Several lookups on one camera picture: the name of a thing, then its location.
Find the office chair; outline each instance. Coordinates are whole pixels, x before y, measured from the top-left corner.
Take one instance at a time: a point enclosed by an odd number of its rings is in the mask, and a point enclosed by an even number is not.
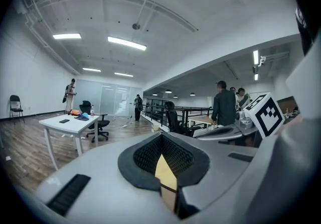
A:
[[[170,132],[175,132],[181,135],[186,135],[188,137],[193,137],[194,131],[201,129],[201,127],[191,127],[191,128],[185,128],[180,125],[180,122],[177,119],[177,113],[174,110],[175,104],[171,101],[165,102],[165,108],[166,108],[166,117],[169,122],[169,129]]]
[[[19,102],[19,108],[12,108],[11,102]],[[25,117],[24,117],[24,115],[22,113],[23,111],[24,110],[21,108],[21,102],[20,102],[19,96],[11,95],[10,96],[10,115],[9,115],[9,118],[11,119],[11,116],[12,116],[12,119],[14,120],[14,124],[16,124],[16,123],[15,123],[15,119],[14,119],[14,114],[13,113],[19,113],[19,119],[20,119],[20,113],[21,113],[22,118],[23,118],[24,123],[25,123]]]
[[[91,103],[89,101],[82,101],[82,104],[79,105],[79,108],[83,113],[87,113],[88,115],[90,115]],[[102,128],[107,126],[110,123],[110,121],[105,121],[104,120],[105,115],[107,115],[107,114],[101,114],[102,120],[98,121],[98,135],[103,136],[107,141],[109,132],[102,131]],[[88,128],[91,129],[91,130],[94,129],[95,128],[95,124],[90,125]],[[94,135],[94,134],[95,134],[95,132],[88,133],[86,135],[86,137],[88,138],[88,135]],[[91,142],[94,143],[94,141],[95,141],[95,136],[92,138]]]

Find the orange bag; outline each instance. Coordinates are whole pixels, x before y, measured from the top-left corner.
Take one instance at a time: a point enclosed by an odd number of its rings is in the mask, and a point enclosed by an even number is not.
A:
[[[74,116],[78,116],[80,115],[80,112],[76,109],[73,109],[71,112],[70,112],[71,115],[74,115]]]

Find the fluorescent light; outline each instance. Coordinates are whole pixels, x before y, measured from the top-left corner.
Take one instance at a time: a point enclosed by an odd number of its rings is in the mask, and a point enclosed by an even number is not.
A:
[[[126,76],[126,77],[133,77],[133,75],[129,75],[129,74],[123,74],[123,73],[118,73],[115,72],[116,75],[121,75],[121,76]]]
[[[88,68],[82,68],[83,70],[90,70],[90,71],[97,71],[100,72],[100,69],[88,69]]]
[[[80,39],[81,36],[79,33],[76,34],[59,34],[59,35],[53,35],[54,39],[71,39],[71,38],[76,38]]]
[[[126,45],[126,46],[130,46],[130,47],[134,47],[140,50],[145,51],[146,50],[146,46],[145,45],[139,45],[130,41],[126,41],[126,40],[122,40],[119,38],[114,38],[114,37],[108,37],[108,41],[112,42],[112,43],[117,43],[117,44],[121,44],[121,45]]]
[[[254,64],[259,64],[259,51],[254,51],[253,52],[253,57],[254,57]]]

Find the folding chair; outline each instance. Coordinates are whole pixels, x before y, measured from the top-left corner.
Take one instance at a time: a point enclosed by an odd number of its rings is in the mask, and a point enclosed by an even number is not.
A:
[[[12,105],[11,105],[12,102],[19,102],[19,108],[12,108]],[[24,110],[21,109],[21,102],[20,102],[19,96],[17,96],[17,95],[10,96],[10,117],[9,118],[11,119],[11,117],[12,117],[12,119],[14,120],[14,124],[16,124],[15,119],[14,119],[14,113],[19,113],[19,119],[20,119],[20,114],[21,114],[22,118],[24,120],[24,123],[25,123],[25,118],[22,113],[23,111]]]

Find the pants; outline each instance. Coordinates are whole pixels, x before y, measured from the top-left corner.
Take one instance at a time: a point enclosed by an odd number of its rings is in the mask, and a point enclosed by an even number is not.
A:
[[[140,118],[140,111],[138,110],[138,108],[135,108],[135,120],[139,121]]]
[[[72,99],[68,98],[66,99],[66,112],[70,112],[71,111],[71,103],[72,103]]]

